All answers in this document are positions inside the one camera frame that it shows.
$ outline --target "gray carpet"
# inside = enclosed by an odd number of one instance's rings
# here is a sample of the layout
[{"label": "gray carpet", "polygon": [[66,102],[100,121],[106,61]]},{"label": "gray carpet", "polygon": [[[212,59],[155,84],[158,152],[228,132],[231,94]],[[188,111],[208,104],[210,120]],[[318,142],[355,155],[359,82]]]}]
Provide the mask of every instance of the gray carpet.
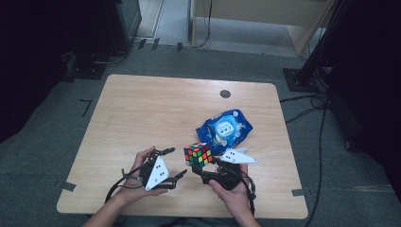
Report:
[{"label": "gray carpet", "polygon": [[[133,47],[129,56],[108,65],[102,80],[61,82],[15,136],[0,144],[0,226],[80,226],[85,215],[60,214],[58,181],[65,181],[110,74],[273,83],[279,97],[288,91],[282,68],[301,68],[303,59],[151,46]],[[93,100],[87,106],[80,99]],[[308,99],[283,103],[285,119],[309,109]],[[319,179],[319,128],[323,111],[288,123],[309,211]],[[264,226],[304,226],[305,220],[260,219]],[[351,153],[336,118],[327,111],[323,129],[323,184],[310,226],[401,226],[401,205],[379,166],[365,153]]]}]

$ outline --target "blue plastic bag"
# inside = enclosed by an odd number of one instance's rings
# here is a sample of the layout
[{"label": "blue plastic bag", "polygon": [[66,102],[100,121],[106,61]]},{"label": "blue plastic bag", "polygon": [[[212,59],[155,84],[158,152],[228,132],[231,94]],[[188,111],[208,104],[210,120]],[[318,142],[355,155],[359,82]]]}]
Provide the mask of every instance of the blue plastic bag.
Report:
[{"label": "blue plastic bag", "polygon": [[208,143],[212,155],[221,155],[227,148],[235,148],[253,129],[240,110],[220,113],[197,129],[203,143]]}]

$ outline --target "finger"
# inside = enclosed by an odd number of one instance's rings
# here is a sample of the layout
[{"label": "finger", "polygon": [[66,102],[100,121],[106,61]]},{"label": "finger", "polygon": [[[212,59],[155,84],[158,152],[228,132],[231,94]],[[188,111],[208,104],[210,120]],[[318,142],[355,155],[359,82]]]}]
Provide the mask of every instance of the finger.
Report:
[{"label": "finger", "polygon": [[160,194],[166,193],[167,189],[166,188],[157,188],[148,191],[148,196],[159,196]]},{"label": "finger", "polygon": [[145,162],[145,160],[147,160],[147,158],[149,157],[149,155],[154,151],[154,146],[147,148],[141,152],[136,153],[136,158],[135,161],[133,162],[133,167],[137,168],[139,167],[141,164],[143,164]]},{"label": "finger", "polygon": [[243,173],[248,174],[248,164],[241,164],[239,167]]},{"label": "finger", "polygon": [[215,180],[210,180],[209,185],[218,194],[218,197],[224,201],[226,190],[220,185],[220,183],[216,182]]}]

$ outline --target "black stand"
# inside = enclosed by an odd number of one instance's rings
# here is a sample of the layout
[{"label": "black stand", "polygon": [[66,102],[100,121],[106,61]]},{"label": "black stand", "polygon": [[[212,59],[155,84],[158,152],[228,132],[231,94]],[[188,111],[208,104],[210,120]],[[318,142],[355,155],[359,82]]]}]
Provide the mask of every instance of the black stand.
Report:
[{"label": "black stand", "polygon": [[95,61],[108,61],[109,58],[102,56],[95,59],[93,56],[77,56],[67,77],[70,79],[101,79],[106,69],[106,63],[95,63]]},{"label": "black stand", "polygon": [[[323,56],[326,56],[330,54],[332,51],[331,46],[333,43],[338,43],[340,42],[339,38],[334,37],[331,34],[332,30],[337,29],[339,26],[338,20],[334,20],[335,16],[343,18],[342,11],[339,11],[340,6],[342,5],[342,1],[340,0],[335,8],[335,13],[333,14],[333,17],[330,20],[330,27],[326,30],[324,33],[323,37],[319,40],[318,45],[316,48],[313,50],[312,54],[310,55],[309,59],[306,61],[305,65],[301,69],[287,69],[284,68],[284,76],[286,77],[287,85],[288,88],[291,92],[310,92],[310,93],[318,93],[321,90],[319,89],[314,76],[314,72],[316,71],[317,68],[322,67],[322,66],[328,66],[326,63],[323,63],[325,61],[322,59]],[[344,4],[342,7],[344,9],[348,8],[349,4]]]},{"label": "black stand", "polygon": [[319,93],[321,91],[313,75],[316,68],[320,66],[323,38],[321,38],[301,69],[283,68],[284,77],[286,77],[287,85],[291,92]]},{"label": "black stand", "polygon": [[312,77],[307,81],[301,81],[298,79],[300,72],[300,69],[283,68],[289,90],[291,92],[319,93],[321,90],[316,85],[315,79]]}]

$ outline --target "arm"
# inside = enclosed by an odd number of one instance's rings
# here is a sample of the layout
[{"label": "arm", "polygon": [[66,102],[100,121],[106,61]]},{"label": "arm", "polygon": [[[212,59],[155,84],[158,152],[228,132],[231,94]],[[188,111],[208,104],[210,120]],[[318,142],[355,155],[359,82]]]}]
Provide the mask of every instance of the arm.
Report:
[{"label": "arm", "polygon": [[[248,174],[248,166],[241,165],[241,171]],[[239,183],[235,188],[225,190],[218,182],[211,180],[209,185],[224,201],[225,206],[240,226],[260,226],[254,218],[247,196],[247,188],[243,183]]]},{"label": "arm", "polygon": [[[138,152],[131,170],[143,164],[152,151],[154,151],[154,147]],[[139,171],[133,173],[132,175],[139,176]],[[141,185],[141,183],[138,183],[134,179],[128,179],[124,182],[124,186],[136,187],[139,185]],[[110,227],[113,225],[118,215],[124,210],[124,208],[127,207],[127,205],[139,201],[146,196],[158,196],[165,192],[167,192],[167,189],[164,188],[146,191],[144,187],[139,187],[136,189],[121,187],[120,190],[118,190],[118,192],[116,192],[115,195],[106,202],[106,204],[104,204],[90,219],[83,224],[83,227]]]}]

